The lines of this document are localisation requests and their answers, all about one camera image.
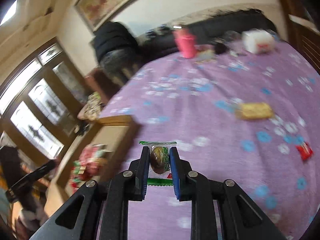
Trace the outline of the wooden glass door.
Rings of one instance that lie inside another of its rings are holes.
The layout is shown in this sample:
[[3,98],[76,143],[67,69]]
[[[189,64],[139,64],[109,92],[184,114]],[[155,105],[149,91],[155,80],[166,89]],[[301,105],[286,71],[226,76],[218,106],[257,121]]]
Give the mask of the wooden glass door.
[[31,53],[1,84],[1,133],[37,165],[76,138],[90,90],[57,38]]

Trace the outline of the white plastic jar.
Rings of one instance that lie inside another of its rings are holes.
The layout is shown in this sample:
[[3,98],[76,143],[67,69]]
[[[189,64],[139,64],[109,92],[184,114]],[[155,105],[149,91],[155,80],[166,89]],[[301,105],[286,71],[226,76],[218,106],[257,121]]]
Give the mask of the white plastic jar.
[[244,49],[252,54],[264,54],[274,50],[276,41],[265,30],[253,29],[242,33]]

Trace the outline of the purple floral tablecloth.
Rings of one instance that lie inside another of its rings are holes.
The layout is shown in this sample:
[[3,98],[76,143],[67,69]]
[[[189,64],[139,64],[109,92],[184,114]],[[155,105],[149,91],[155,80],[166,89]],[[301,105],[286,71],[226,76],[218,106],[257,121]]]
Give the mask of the purple floral tablecloth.
[[[274,117],[238,119],[238,104],[250,102],[268,103]],[[194,170],[236,181],[287,239],[302,237],[319,210],[319,74],[285,42],[264,55],[152,61],[101,112],[122,114],[141,125],[123,169],[140,141],[175,141]],[[313,150],[307,161],[301,142]]]

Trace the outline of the beige cracker packet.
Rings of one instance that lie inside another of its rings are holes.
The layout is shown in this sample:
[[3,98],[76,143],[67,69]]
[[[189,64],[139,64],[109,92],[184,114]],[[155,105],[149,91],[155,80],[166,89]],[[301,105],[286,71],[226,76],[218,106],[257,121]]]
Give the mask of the beige cracker packet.
[[274,117],[272,107],[265,102],[238,104],[234,114],[240,120],[262,120]]

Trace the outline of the wooden cabinet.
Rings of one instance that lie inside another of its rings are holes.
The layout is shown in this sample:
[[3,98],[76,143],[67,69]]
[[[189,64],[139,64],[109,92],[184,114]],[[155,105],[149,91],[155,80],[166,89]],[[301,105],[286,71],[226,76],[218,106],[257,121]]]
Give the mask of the wooden cabinet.
[[319,72],[319,30],[300,0],[279,0],[289,43]]

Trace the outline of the black small container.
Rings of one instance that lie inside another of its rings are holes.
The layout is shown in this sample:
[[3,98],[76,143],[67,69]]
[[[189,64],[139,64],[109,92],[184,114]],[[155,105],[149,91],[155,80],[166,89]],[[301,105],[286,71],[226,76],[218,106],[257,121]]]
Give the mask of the black small container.
[[213,41],[213,47],[216,55],[224,54],[229,51],[229,48],[225,45],[224,40],[219,38]]

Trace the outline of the pink cartoon snack packet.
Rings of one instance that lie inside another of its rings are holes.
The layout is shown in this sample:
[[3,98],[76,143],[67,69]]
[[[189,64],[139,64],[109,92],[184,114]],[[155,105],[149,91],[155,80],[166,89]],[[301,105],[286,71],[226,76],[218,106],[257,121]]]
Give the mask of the pink cartoon snack packet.
[[106,159],[106,145],[87,145],[80,154],[79,163],[90,176],[96,176]]

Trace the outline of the pink sleeved thermos bottle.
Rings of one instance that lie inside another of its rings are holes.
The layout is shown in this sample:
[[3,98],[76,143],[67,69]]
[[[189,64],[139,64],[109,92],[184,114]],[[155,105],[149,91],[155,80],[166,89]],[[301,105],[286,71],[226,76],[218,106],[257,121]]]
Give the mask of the pink sleeved thermos bottle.
[[173,25],[176,46],[185,59],[192,59],[197,54],[195,36],[184,25]]

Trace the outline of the person in black jacket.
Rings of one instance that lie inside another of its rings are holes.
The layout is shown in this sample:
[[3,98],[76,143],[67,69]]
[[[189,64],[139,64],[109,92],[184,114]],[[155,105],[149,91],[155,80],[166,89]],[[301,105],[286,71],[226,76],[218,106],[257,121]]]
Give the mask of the person in black jacket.
[[104,22],[92,41],[99,67],[119,86],[125,85],[142,66],[137,40],[119,22]]

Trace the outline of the green clear egg packet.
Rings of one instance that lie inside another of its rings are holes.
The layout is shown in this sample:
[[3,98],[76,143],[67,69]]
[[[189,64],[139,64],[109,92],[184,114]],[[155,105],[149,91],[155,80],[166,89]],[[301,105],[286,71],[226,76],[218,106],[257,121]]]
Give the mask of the green clear egg packet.
[[140,141],[144,147],[148,147],[150,155],[148,185],[172,186],[172,172],[170,166],[170,149],[176,147],[175,141],[154,142]]

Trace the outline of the cardboard box tray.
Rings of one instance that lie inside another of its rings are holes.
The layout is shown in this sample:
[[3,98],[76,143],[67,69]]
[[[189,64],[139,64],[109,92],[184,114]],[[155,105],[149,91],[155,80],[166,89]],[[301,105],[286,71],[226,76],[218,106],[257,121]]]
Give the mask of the cardboard box tray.
[[44,211],[52,216],[85,181],[107,181],[119,170],[141,125],[131,115],[98,119],[63,156],[47,191]]

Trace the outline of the black sofa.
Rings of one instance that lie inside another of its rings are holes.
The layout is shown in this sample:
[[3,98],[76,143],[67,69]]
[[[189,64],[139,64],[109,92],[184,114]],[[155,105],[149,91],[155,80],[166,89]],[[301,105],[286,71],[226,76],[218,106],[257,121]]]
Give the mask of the black sofa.
[[[195,36],[197,44],[210,44],[215,38],[222,38],[228,31],[242,33],[251,29],[277,32],[274,23],[259,9],[220,11],[208,19],[186,25]],[[158,30],[150,30],[143,36],[140,52],[145,63],[178,52],[174,29],[161,25]]]

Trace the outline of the small red candy packet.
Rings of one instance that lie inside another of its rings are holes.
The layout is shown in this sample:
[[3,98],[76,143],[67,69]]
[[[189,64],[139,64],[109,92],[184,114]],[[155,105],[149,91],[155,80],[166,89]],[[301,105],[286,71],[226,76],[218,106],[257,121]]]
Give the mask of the small red candy packet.
[[313,155],[313,150],[307,142],[301,142],[299,145],[296,145],[302,161],[307,161]]

